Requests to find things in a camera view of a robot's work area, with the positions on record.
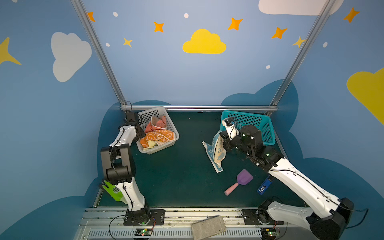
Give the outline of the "white plastic basket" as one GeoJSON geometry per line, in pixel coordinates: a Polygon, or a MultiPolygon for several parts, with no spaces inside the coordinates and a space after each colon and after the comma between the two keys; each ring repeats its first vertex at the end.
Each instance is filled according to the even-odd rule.
{"type": "Polygon", "coordinates": [[[168,115],[168,113],[164,107],[156,107],[156,108],[152,108],[150,110],[142,111],[142,112],[139,112],[138,115],[140,116],[140,120],[142,121],[140,126],[144,131],[146,129],[147,124],[150,122],[150,119],[152,116],[155,116],[157,118],[159,118],[160,116],[166,116],[167,128],[164,130],[170,130],[170,131],[174,132],[176,135],[175,141],[171,141],[171,142],[168,142],[166,144],[163,144],[161,146],[154,147],[151,149],[144,149],[140,144],[140,140],[137,141],[138,150],[141,153],[146,153],[148,155],[151,155],[151,154],[159,152],[165,148],[173,146],[175,144],[175,142],[179,139],[180,135],[179,135],[175,125],[173,124],[170,116],[168,115]]]}

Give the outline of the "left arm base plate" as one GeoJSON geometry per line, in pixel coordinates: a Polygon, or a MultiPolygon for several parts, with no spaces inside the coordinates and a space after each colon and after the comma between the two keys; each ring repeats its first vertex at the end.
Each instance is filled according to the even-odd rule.
{"type": "Polygon", "coordinates": [[[124,226],[163,226],[165,221],[165,210],[138,210],[127,211],[124,218],[124,226]]]}

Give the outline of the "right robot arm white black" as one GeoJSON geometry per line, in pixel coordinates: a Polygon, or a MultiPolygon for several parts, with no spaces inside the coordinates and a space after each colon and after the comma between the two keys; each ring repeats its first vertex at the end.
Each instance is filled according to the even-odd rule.
{"type": "Polygon", "coordinates": [[[293,224],[311,231],[319,240],[338,240],[350,222],[354,203],[338,198],[306,177],[273,147],[264,145],[261,131],[252,125],[238,130],[233,121],[224,121],[224,149],[240,150],[252,163],[289,187],[307,207],[265,201],[257,208],[257,222],[293,224]]]}

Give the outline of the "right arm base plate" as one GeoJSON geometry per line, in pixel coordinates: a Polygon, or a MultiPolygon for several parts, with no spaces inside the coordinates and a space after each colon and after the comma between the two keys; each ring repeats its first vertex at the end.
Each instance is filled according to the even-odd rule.
{"type": "Polygon", "coordinates": [[[242,209],[241,215],[245,225],[274,225],[284,224],[282,221],[274,221],[264,209],[242,209]]]}

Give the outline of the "blue bunny pattern towel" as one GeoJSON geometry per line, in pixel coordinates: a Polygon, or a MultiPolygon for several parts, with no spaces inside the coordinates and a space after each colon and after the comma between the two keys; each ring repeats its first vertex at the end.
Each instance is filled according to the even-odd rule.
{"type": "Polygon", "coordinates": [[[224,139],[220,133],[221,131],[216,133],[211,145],[207,144],[206,142],[202,142],[207,156],[212,163],[216,173],[223,171],[222,161],[225,159],[227,153],[227,151],[224,149],[224,139]]]}

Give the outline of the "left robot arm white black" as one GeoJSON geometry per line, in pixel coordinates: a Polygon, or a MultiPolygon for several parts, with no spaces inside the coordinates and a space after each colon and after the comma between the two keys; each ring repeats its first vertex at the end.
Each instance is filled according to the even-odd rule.
{"type": "Polygon", "coordinates": [[[104,179],[112,191],[119,191],[118,200],[128,205],[128,211],[139,213],[146,207],[145,197],[136,183],[136,165],[131,145],[144,136],[139,124],[124,125],[119,128],[116,139],[101,149],[104,179]]]}

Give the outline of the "orange bunny pattern towel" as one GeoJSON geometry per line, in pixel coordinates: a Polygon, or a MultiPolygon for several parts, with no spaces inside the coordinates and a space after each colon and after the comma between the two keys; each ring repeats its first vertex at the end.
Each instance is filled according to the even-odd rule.
{"type": "Polygon", "coordinates": [[[176,140],[176,135],[170,130],[154,130],[146,133],[140,139],[140,144],[144,149],[151,149],[176,140]]]}

